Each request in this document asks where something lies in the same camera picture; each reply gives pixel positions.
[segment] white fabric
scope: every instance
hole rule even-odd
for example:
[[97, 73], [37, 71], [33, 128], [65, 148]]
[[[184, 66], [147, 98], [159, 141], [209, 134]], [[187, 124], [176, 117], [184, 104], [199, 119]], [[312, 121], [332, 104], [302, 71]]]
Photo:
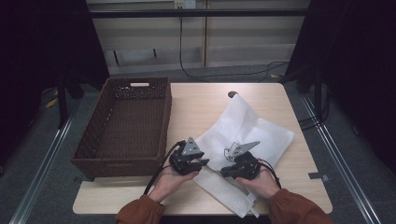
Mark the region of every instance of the white fabric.
[[248, 103], [236, 94], [215, 124], [195, 140], [205, 153], [204, 157], [210, 161], [194, 181], [238, 216], [244, 217], [257, 197], [255, 194], [248, 197], [235, 181], [225, 180], [217, 172], [233, 164], [225, 159], [224, 148], [230, 148], [233, 143], [243, 145], [260, 141], [250, 152], [275, 167], [294, 135], [273, 122], [260, 119]]

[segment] wicker basket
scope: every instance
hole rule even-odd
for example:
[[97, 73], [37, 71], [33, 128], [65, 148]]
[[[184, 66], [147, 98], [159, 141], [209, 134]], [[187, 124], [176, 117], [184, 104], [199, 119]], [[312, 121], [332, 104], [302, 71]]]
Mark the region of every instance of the wicker basket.
[[153, 175], [164, 158], [167, 77], [109, 78], [71, 162], [88, 178]]

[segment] sleeve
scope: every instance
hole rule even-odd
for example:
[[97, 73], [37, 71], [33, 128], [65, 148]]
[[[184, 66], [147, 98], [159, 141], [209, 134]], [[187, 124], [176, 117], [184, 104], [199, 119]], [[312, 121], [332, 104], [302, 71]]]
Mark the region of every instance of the sleeve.
[[270, 219], [275, 224], [330, 224], [324, 211], [305, 197], [281, 189], [269, 200]]
[[165, 207], [142, 195], [140, 199], [127, 203], [116, 215], [118, 224], [157, 224], [163, 216]]

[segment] black cable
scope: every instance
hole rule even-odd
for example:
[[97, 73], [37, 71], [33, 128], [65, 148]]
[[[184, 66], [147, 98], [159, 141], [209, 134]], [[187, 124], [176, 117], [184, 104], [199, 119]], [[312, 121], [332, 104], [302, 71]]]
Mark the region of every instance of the black cable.
[[[270, 70], [272, 70], [272, 69], [274, 69], [274, 68], [277, 68], [277, 67], [279, 67], [279, 66], [281, 66], [281, 65], [283, 65], [283, 64], [285, 64], [285, 63], [289, 63], [289, 62], [272, 62], [272, 63], [267, 64], [267, 69], [261, 70], [261, 71], [258, 71], [258, 72], [252, 72], [252, 73], [216, 74], [216, 75], [205, 75], [205, 76], [193, 76], [193, 75], [189, 74], [189, 73], [184, 69], [184, 67], [183, 67], [183, 62], [182, 62], [182, 57], [181, 57], [181, 37], [182, 37], [182, 33], [183, 33], [183, 18], [180, 17], [179, 20], [180, 20], [180, 35], [179, 35], [179, 39], [180, 39], [180, 40], [179, 40], [178, 59], [179, 59], [179, 63], [180, 63], [181, 70], [184, 72], [184, 74], [186, 74], [187, 77], [190, 77], [190, 78], [192, 78], [192, 79], [208, 82], [207, 80], [203, 80], [203, 79], [201, 79], [201, 78], [202, 78], [202, 77], [251, 76], [251, 75], [257, 75], [257, 74], [259, 74], [259, 73], [264, 73], [264, 72], [266, 72], [266, 73], [267, 73], [266, 76], [265, 76], [264, 78], [262, 78], [261, 80], [258, 81], [258, 82], [262, 82], [263, 80], [265, 80], [265, 79], [268, 77], [268, 72], [269, 72]], [[272, 67], [272, 68], [269, 68], [269, 66], [270, 66], [271, 64], [273, 64], [273, 63], [280, 63], [280, 64], [279, 64], [279, 65], [276, 65], [276, 66], [274, 66], [274, 67]]]
[[314, 122], [314, 124], [307, 126], [307, 127], [305, 127], [305, 126], [307, 124], [309, 124], [310, 122], [314, 121], [315, 119], [318, 119], [318, 116], [313, 116], [308, 119], [300, 119], [299, 123], [302, 128], [302, 131], [305, 131], [305, 130], [317, 127], [318, 125], [321, 125], [327, 119], [327, 117], [329, 117], [329, 112], [330, 112], [330, 94], [327, 91], [325, 105], [322, 108], [322, 114], [324, 114], [323, 118], [319, 121]]
[[280, 185], [279, 178], [277, 177], [277, 175], [276, 175], [276, 173], [275, 173], [275, 170], [274, 170], [274, 168], [272, 167], [272, 165], [271, 165], [268, 161], [265, 161], [265, 160], [258, 160], [258, 161], [263, 161], [263, 162], [265, 162], [265, 163], [268, 164], [268, 165], [266, 165], [266, 164], [264, 164], [264, 163], [260, 163], [260, 162], [259, 162], [259, 164], [260, 164], [261, 166], [267, 168], [267, 170], [268, 170], [268, 171], [272, 174], [272, 176], [274, 177], [274, 180], [275, 180], [277, 186], [278, 186], [280, 189], [282, 189], [282, 186]]
[[165, 169], [166, 167], [169, 166], [165, 166], [163, 167], [163, 165], [165, 164], [166, 160], [169, 158], [169, 156], [171, 155], [171, 153], [173, 152], [173, 150], [175, 149], [176, 146], [178, 146], [179, 142], [175, 143], [171, 149], [169, 149], [168, 153], [166, 153], [165, 158], [163, 159], [163, 162], [161, 162], [160, 166], [158, 167], [157, 171], [155, 172], [155, 174], [152, 176], [152, 178], [150, 179], [150, 181], [148, 182], [148, 185], [146, 186], [145, 192], [144, 194], [148, 194], [149, 190], [151, 189], [151, 186], [154, 184], [155, 180], [157, 179], [158, 175], [160, 175], [160, 173], [163, 171], [163, 169]]

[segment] human hand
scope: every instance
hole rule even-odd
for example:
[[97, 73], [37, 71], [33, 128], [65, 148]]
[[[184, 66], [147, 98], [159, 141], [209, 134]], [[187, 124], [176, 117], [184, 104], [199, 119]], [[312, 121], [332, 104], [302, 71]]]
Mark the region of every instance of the human hand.
[[256, 178], [248, 180], [242, 177], [237, 177], [235, 180], [242, 185], [255, 189], [256, 192], [264, 199], [271, 198], [279, 191], [279, 187], [270, 171], [263, 166]]
[[169, 166], [169, 158], [166, 160], [163, 169], [158, 176], [154, 190], [148, 195], [154, 202], [160, 203], [169, 195], [172, 195], [186, 181], [194, 179], [199, 172], [194, 171], [187, 175], [178, 174], [172, 166]]

